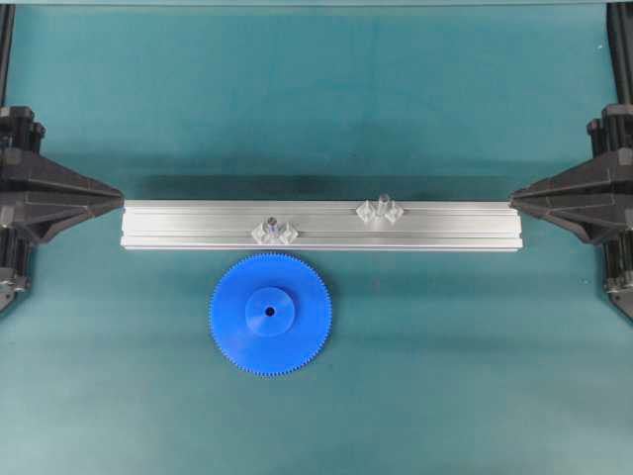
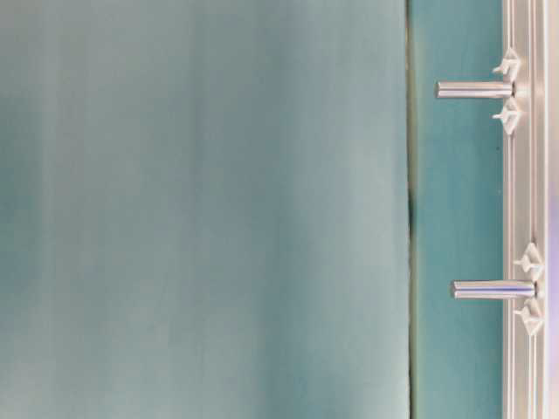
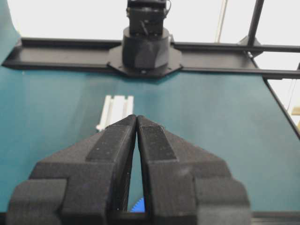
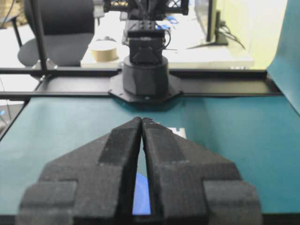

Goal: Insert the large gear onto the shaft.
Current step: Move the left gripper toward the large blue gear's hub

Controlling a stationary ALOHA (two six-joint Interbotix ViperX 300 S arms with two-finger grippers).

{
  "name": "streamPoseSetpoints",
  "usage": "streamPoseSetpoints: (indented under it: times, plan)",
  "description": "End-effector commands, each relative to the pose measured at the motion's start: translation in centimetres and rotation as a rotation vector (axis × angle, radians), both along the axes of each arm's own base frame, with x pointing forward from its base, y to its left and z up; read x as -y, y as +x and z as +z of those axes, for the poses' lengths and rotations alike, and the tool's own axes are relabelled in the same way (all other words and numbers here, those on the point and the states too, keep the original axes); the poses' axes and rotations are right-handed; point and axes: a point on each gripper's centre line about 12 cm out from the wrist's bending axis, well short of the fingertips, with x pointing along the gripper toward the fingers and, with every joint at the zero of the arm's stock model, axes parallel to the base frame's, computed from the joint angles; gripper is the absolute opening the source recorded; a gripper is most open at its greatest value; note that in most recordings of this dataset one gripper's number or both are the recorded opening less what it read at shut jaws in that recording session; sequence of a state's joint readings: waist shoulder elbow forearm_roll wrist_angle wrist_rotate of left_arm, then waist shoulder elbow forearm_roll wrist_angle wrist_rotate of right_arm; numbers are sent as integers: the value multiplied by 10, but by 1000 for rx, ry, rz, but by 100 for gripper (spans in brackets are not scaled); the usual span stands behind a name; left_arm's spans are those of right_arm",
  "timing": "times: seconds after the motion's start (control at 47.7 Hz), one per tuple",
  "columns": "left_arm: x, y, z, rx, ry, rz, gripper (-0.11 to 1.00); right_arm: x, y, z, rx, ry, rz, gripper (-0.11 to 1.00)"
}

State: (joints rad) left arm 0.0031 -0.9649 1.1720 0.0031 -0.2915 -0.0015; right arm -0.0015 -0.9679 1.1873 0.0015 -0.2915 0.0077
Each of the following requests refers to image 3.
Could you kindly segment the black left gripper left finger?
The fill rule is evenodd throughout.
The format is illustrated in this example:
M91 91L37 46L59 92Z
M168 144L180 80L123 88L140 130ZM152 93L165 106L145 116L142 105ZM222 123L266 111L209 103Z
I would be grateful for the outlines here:
M127 208L135 126L129 115L37 162L15 187L6 224L106 225Z

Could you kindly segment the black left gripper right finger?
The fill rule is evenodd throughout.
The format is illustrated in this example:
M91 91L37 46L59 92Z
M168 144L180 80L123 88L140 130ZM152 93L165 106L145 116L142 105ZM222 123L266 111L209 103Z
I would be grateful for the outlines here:
M248 225L244 185L220 157L138 116L146 211L155 225Z

